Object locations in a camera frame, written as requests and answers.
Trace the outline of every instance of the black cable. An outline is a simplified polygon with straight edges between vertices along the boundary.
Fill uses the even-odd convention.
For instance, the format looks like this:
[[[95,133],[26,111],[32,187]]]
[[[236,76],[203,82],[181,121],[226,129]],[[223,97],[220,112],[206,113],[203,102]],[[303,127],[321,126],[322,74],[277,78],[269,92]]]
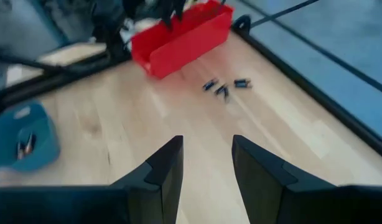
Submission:
[[[244,3],[245,5],[249,6],[250,8],[254,9],[258,13],[264,15],[265,17],[270,17],[270,15],[267,12],[264,12],[262,9],[260,9],[258,6],[255,6],[254,4],[251,4],[248,1],[245,0],[239,0],[240,2]],[[328,50],[323,49],[322,47],[318,46],[317,44],[313,43],[309,39],[305,38],[300,33],[296,32],[295,30],[291,29],[290,27],[284,25],[282,22],[279,22],[276,18],[271,18],[269,21],[275,23],[279,27],[283,28],[284,30],[288,31],[288,33],[292,34],[294,37],[301,40],[303,43],[309,45],[314,50],[320,52],[322,55],[327,57],[329,60],[335,62],[345,70],[349,71],[359,79],[363,80],[367,84],[371,85],[372,87],[376,88],[380,92],[382,92],[382,83],[378,82],[374,78],[369,77],[367,74],[363,73],[359,69],[351,66],[350,64],[344,62],[342,59],[338,58],[336,55],[330,53]]]
[[[306,7],[306,6],[308,6],[310,4],[313,4],[313,3],[317,2],[317,1],[319,1],[319,0],[308,0],[308,1],[302,2],[300,4],[297,4],[297,5],[293,6],[293,7],[290,7],[288,9],[285,9],[285,10],[282,10],[280,12],[277,12],[277,13],[275,13],[273,15],[266,16],[263,19],[260,19],[258,21],[253,22],[251,24],[251,28],[254,28],[255,26],[258,26],[258,25],[260,25],[260,24],[262,24],[264,22],[276,19],[276,18],[278,18],[280,16],[283,16],[283,15],[288,14],[290,12],[293,12],[293,11],[296,11],[296,10],[301,9],[303,7]]]

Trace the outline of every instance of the teal container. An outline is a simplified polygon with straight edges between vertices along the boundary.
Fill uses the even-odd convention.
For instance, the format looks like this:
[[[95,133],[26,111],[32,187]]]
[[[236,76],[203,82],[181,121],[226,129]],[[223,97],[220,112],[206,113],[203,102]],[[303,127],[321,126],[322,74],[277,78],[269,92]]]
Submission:
[[[32,153],[17,160],[17,143],[36,136]],[[0,167],[32,171],[58,158],[60,146],[54,123],[38,101],[27,102],[0,114]]]

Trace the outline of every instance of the battery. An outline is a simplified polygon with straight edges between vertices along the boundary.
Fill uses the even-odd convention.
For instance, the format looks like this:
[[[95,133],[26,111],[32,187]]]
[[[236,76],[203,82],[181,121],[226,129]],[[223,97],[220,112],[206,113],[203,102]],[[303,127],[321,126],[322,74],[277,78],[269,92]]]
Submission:
[[[224,84],[221,87],[219,87],[217,90],[215,90],[215,94],[219,95],[220,93],[222,93],[225,90],[225,88],[227,88],[227,84]]]
[[[228,91],[228,87],[224,87],[224,100],[227,102],[228,97],[230,96],[230,92]]]
[[[34,150],[35,142],[36,142],[36,135],[31,133],[29,135],[27,145],[25,146],[25,149],[24,149],[25,155],[30,154]]]
[[[250,82],[239,82],[235,83],[235,88],[252,88],[253,85]]]
[[[22,142],[17,143],[17,159],[21,160],[24,158],[24,148],[25,145]]]
[[[211,87],[213,87],[217,83],[218,83],[218,79],[214,78],[214,79],[210,80],[209,82],[207,82],[206,84],[204,84],[204,86],[202,88],[204,91],[208,91],[209,89],[211,89]]]
[[[250,83],[250,82],[251,82],[250,78],[240,78],[240,79],[234,80],[234,84],[237,84],[237,83]]]

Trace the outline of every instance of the red bin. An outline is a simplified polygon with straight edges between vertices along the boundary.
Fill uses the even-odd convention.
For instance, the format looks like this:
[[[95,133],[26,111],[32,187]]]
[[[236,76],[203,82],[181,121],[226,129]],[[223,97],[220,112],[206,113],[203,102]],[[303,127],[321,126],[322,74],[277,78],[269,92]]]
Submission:
[[[231,7],[217,1],[196,4],[182,21],[172,18],[172,30],[160,22],[133,36],[133,60],[147,74],[164,78],[226,41],[232,14]]]

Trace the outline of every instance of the wooden table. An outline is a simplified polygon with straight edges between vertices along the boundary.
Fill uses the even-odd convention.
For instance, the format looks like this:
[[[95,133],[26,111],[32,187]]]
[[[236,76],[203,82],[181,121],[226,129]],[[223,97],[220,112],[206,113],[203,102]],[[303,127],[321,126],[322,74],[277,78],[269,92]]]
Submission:
[[[55,60],[81,50],[69,52]],[[249,77],[254,87],[230,87],[226,104],[202,91],[213,77]],[[234,134],[333,184],[382,185],[382,157],[234,34],[163,80],[128,62],[39,99],[61,155],[29,174],[0,170],[0,187],[110,184],[176,134],[185,139],[178,223],[249,223],[231,160]]]

